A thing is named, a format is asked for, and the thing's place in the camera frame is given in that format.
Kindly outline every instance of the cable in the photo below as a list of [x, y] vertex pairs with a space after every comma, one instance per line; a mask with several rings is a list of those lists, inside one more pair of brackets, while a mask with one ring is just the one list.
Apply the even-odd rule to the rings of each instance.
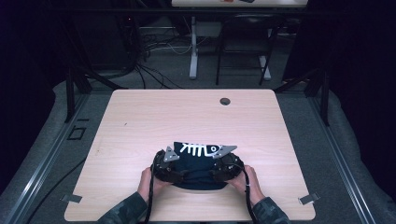
[[186, 23], [187, 28], [189, 29], [190, 35], [192, 34], [192, 31], [190, 29], [189, 23], [186, 20], [186, 17], [183, 17], [184, 23]]
[[[169, 86], [164, 84], [164, 81], [168, 80], [170, 83], [172, 83], [174, 86], [178, 87], [179, 89], [184, 89], [184, 88], [178, 86], [175, 82], [173, 82], [167, 76], [163, 75], [160, 71], [158, 71], [158, 70], [156, 70], [154, 68], [146, 67], [143, 64], [137, 63], [136, 64], [136, 71], [140, 74], [140, 76], [142, 77], [143, 81], [144, 81], [144, 79], [143, 79], [143, 75], [142, 75], [142, 70], [145, 71], [147, 74], [149, 74], [151, 77], [153, 77], [158, 83], [160, 83], [161, 84], [161, 88], [165, 87], [166, 89], [172, 89], [171, 87], [169, 87]], [[152, 73], [156, 73], [156, 74], [160, 75], [162, 80], [159, 80]]]
[[240, 166], [240, 165], [238, 165], [236, 163], [224, 163], [224, 165], [237, 166], [237, 167], [239, 167], [242, 170], [242, 172], [244, 172], [244, 174], [245, 174], [245, 182], [246, 182], [245, 193], [246, 193], [247, 210], [248, 210], [248, 213], [250, 214], [250, 217], [251, 217], [251, 220], [252, 220], [253, 224], [257, 224], [258, 223], [257, 222], [257, 218], [254, 215], [253, 210], [251, 208], [251, 203], [250, 203], [250, 182], [249, 182], [248, 173], [246, 172], [245, 167], [242, 167], [242, 166]]
[[166, 43], [172, 43], [172, 42], [185, 42], [189, 43], [189, 39], [185, 36], [180, 36], [180, 35], [161, 35], [161, 34], [147, 34], [143, 35], [142, 41], [144, 44], [158, 44], [159, 42], [164, 42]]
[[[188, 53], [190, 51], [190, 49], [191, 49], [191, 45], [189, 45], [188, 47], [181, 47], [181, 46], [180, 47], [173, 47], [172, 45], [167, 44], [167, 46], [169, 46], [169, 48], [151, 49], [149, 51], [160, 50], [160, 49], [171, 49], [176, 54], [185, 54], [185, 53]], [[175, 50], [175, 49], [185, 49], [185, 48], [188, 48], [188, 49], [186, 49], [183, 52], [178, 52], [177, 50]]]
[[82, 161], [80, 161], [73, 169], [71, 169], [69, 172], [67, 172], [67, 174], [65, 174], [53, 187], [52, 189], [49, 190], [49, 192], [44, 196], [44, 198], [40, 201], [40, 203], [38, 204], [38, 206], [35, 208], [35, 210], [33, 211], [32, 215], [29, 216], [29, 218], [27, 219], [27, 224], [29, 224], [32, 221], [32, 218], [35, 216], [35, 213], [38, 211], [38, 209], [41, 207], [41, 205], [43, 204], [44, 201], [46, 201], [46, 199], [50, 196], [50, 194], [58, 187], [58, 185], [60, 185], [62, 183], [62, 181], [64, 181], [65, 178], [67, 178], [71, 173], [73, 173], [73, 171], [75, 171], [85, 160], [87, 160], [87, 158], [84, 158]]
[[153, 198], [153, 195], [154, 195], [153, 188], [154, 188], [154, 163], [155, 163], [155, 159], [156, 158], [154, 158], [154, 161], [152, 162], [152, 165], [151, 165], [151, 179], [149, 181], [149, 192], [148, 192], [148, 211], [146, 213], [146, 218], [145, 218], [144, 224], [147, 224], [149, 222], [149, 216], [151, 215], [152, 198]]

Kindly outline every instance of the desk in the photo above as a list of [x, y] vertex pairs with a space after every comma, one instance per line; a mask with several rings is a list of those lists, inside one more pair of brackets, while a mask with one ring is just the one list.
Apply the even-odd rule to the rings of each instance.
[[[220, 103], [224, 97], [229, 105]], [[121, 90], [111, 96], [73, 192], [82, 200], [69, 203], [65, 219], [97, 220], [137, 190], [141, 171], [174, 141], [237, 145], [233, 153], [256, 169], [264, 194], [289, 218], [314, 218], [313, 205], [298, 201], [308, 191], [273, 91]], [[231, 186], [208, 191], [170, 186], [154, 199], [150, 220], [250, 216], [245, 198]]]
[[308, 0], [255, 0], [252, 3], [233, 0], [172, 0], [173, 7], [305, 7]]
[[[305, 7], [308, 0], [255, 0], [253, 3], [233, 0], [224, 2], [222, 0], [172, 0], [173, 7]], [[198, 67], [198, 49], [196, 48], [196, 21], [191, 19], [191, 65], [190, 79], [196, 79]], [[265, 65], [265, 57], [260, 57], [260, 64]], [[269, 69], [264, 73], [265, 80], [271, 80]]]

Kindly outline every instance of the grommet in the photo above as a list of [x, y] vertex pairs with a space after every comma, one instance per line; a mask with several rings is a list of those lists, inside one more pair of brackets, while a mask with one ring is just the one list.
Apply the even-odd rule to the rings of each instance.
[[228, 98], [221, 98], [221, 99], [220, 99], [220, 103], [221, 103], [222, 105], [229, 105], [229, 104], [231, 103], [231, 101], [230, 101], [230, 99], [228, 99]]

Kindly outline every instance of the person's right hand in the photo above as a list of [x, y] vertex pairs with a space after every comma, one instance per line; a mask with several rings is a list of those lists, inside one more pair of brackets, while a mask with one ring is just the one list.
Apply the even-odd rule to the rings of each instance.
[[[254, 206], [254, 204], [264, 199], [265, 196], [260, 188], [259, 179], [257, 178], [254, 168], [249, 165], [245, 165], [245, 171], [247, 172], [250, 185], [250, 202]], [[246, 194], [246, 179], [244, 172], [241, 172], [239, 176], [234, 179], [227, 180], [226, 182], [233, 185], [241, 194]]]

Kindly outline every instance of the metal bracket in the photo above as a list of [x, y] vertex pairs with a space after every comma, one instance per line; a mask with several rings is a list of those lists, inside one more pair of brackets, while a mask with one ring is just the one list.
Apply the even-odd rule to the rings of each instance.
[[319, 200], [320, 197], [318, 196], [317, 193], [313, 193], [310, 195], [306, 195], [303, 198], [299, 198], [298, 201], [302, 205], [306, 205], [307, 203], [314, 203], [315, 201]]
[[165, 156], [163, 157], [164, 162], [170, 162], [170, 161], [177, 161], [180, 159], [180, 157], [176, 154], [176, 152], [170, 148], [167, 147], [165, 151]]
[[237, 146], [222, 146], [219, 151], [217, 151], [214, 155], [213, 155], [213, 159], [218, 159], [221, 158], [225, 155], [227, 155], [228, 153], [230, 153], [231, 151], [233, 151], [234, 149], [236, 149]]
[[62, 202], [73, 202], [73, 203], [79, 203], [81, 202], [82, 197], [78, 196], [78, 195], [74, 195], [74, 194], [65, 194], [62, 198], [61, 201]]

